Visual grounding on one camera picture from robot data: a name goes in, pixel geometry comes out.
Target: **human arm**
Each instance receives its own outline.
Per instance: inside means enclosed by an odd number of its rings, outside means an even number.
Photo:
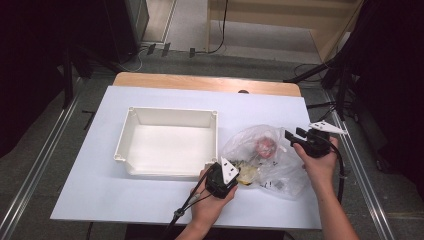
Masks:
[[[206,170],[200,172],[200,178],[205,172]],[[192,219],[176,239],[203,239],[212,225],[218,220],[224,206],[234,198],[236,190],[237,186],[231,189],[225,199],[216,198],[209,196],[210,193],[205,189],[205,181],[203,181],[197,190],[200,193],[198,199],[206,198],[191,207]]]
[[[330,142],[338,146],[336,138],[331,137]],[[304,162],[304,168],[317,196],[324,239],[359,239],[334,193],[333,173],[337,161],[336,153],[330,152],[316,159],[308,156],[299,144],[295,143],[293,147]]]

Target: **plastic bag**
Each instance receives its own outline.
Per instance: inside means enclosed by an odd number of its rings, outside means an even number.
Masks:
[[[284,134],[284,128],[253,126],[233,136],[221,155],[240,170],[239,183],[260,186],[294,200],[309,184],[309,178]]]

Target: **black device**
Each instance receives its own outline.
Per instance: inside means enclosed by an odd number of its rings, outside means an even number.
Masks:
[[[330,141],[330,134],[328,132],[317,129],[305,131],[301,128],[296,128],[296,134],[302,138],[306,138],[306,140],[297,138],[292,133],[286,131],[284,137],[290,141],[290,146],[293,147],[294,143],[300,144],[306,154],[313,158],[323,157],[330,153],[331,146],[328,144]]]
[[[224,183],[222,167],[227,167],[226,164],[229,163],[223,163],[223,166],[217,162],[214,163],[210,167],[210,171],[207,173],[205,182],[206,190],[208,190],[214,197],[221,199],[224,199],[230,190],[238,183],[236,179],[238,174],[235,175],[233,179],[231,179],[231,181],[229,181],[227,184]]]

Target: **white table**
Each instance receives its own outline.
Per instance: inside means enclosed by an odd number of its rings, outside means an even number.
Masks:
[[[142,180],[113,159],[128,107],[216,110],[218,147],[258,124],[307,128],[301,97],[110,86],[51,215],[55,220],[168,224],[195,182]],[[186,224],[186,213],[177,224]],[[309,186],[296,201],[240,186],[215,226],[320,229],[318,205]]]

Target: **white triangular plastic part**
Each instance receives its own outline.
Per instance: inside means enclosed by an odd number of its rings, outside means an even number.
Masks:
[[[237,176],[238,169],[234,167],[227,159],[221,157],[222,178],[225,184],[228,184]]]
[[[309,127],[313,129],[317,129],[323,132],[330,132],[330,133],[338,133],[338,134],[347,134],[346,130],[340,129],[336,126],[333,126],[327,122],[316,122],[309,124]]]

